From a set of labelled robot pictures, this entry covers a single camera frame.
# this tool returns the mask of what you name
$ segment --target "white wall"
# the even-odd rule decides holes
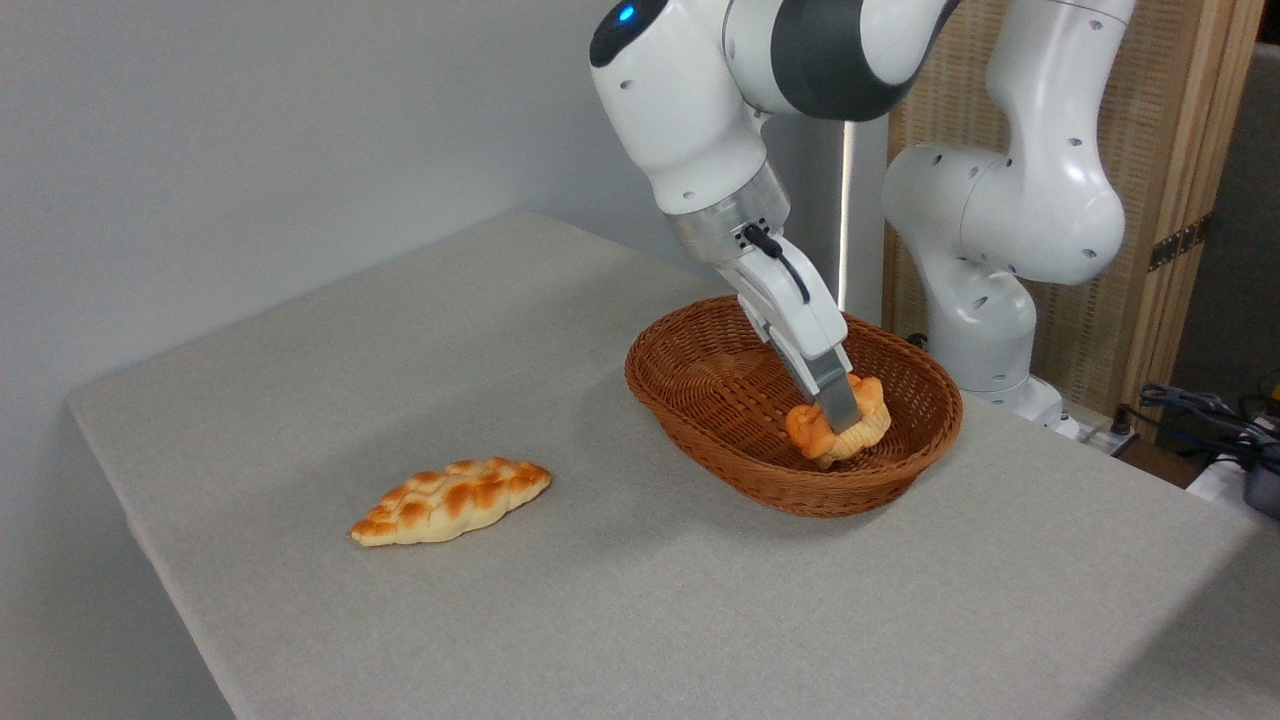
[[[591,90],[609,5],[0,9],[0,717],[228,715],[73,387],[512,210],[682,259]],[[797,218],[815,127],[769,131]]]

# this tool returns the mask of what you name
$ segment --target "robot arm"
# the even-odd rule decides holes
[[[858,419],[846,327],[782,234],[769,114],[865,120],[909,90],[959,0],[628,0],[591,38],[591,74],[632,161],[689,254],[712,264],[805,397]]]
[[[883,208],[924,281],[929,352],[960,388],[1071,434],[1061,396],[1030,375],[1036,307],[1019,277],[1080,284],[1124,237],[1097,117],[1134,0],[1012,0],[987,67],[1006,152],[904,150]]]

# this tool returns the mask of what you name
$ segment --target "woven basket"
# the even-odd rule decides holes
[[[695,302],[640,333],[627,384],[685,454],[751,500],[810,518],[865,512],[905,493],[951,447],[963,410],[932,357],[845,319],[854,373],[881,379],[893,423],[878,445],[826,471],[787,438],[786,414],[804,398],[733,296]]]

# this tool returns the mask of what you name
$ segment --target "bread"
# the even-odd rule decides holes
[[[876,445],[888,432],[891,419],[884,405],[884,386],[879,379],[850,374],[849,387],[854,391],[861,419],[838,436],[818,404],[797,405],[787,413],[786,428],[791,442],[823,470]]]
[[[552,474],[532,462],[463,460],[443,473],[413,475],[347,534],[366,547],[449,541],[497,523],[550,482]]]

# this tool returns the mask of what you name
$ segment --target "cable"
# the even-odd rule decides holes
[[[1204,439],[1204,438],[1198,438],[1198,437],[1194,437],[1194,436],[1189,436],[1189,434],[1181,432],[1180,429],[1171,427],[1169,423],[1162,423],[1160,420],[1156,420],[1155,418],[1148,418],[1147,415],[1143,415],[1142,413],[1138,413],[1130,405],[1123,404],[1123,405],[1120,405],[1120,407],[1125,413],[1128,413],[1129,415],[1132,415],[1133,418],[1137,418],[1137,419],[1139,419],[1139,420],[1142,420],[1144,423],[1148,423],[1148,424],[1151,424],[1151,425],[1153,425],[1156,428],[1160,428],[1161,430],[1165,430],[1169,434],[1171,434],[1171,436],[1174,436],[1174,437],[1176,437],[1179,439],[1183,439],[1185,442],[1190,442],[1193,445],[1198,445],[1201,447],[1206,447],[1206,448],[1213,450],[1213,451],[1219,452],[1220,455],[1229,455],[1231,457],[1235,457],[1236,460],[1245,460],[1245,461],[1249,461],[1249,462],[1257,462],[1257,464],[1262,465],[1263,468],[1266,468],[1267,470],[1270,470],[1272,473],[1280,473],[1280,465],[1276,464],[1275,455],[1270,455],[1266,451],[1258,451],[1258,450],[1256,450],[1256,447],[1270,447],[1271,445],[1274,445],[1271,442],[1258,443],[1252,437],[1245,436],[1245,437],[1240,438],[1240,442],[1236,443],[1236,445],[1220,443],[1220,442],[1215,442],[1215,441],[1210,441],[1210,439]]]
[[[1185,389],[1147,383],[1139,391],[1139,405],[1143,407],[1174,407],[1193,413],[1202,420],[1236,433],[1261,433],[1280,439],[1275,430],[1265,428],[1248,418],[1236,414],[1221,397],[1207,392],[1188,392]]]
[[[751,245],[764,251],[765,255],[782,263],[782,266],[791,273],[791,279],[796,282],[796,287],[800,288],[800,299],[804,300],[805,305],[808,305],[809,300],[812,300],[809,296],[809,288],[805,287],[804,281],[800,279],[800,273],[791,265],[791,261],[782,255],[782,243],[769,237],[769,233],[762,231],[755,223],[742,228],[742,236],[745,236]]]

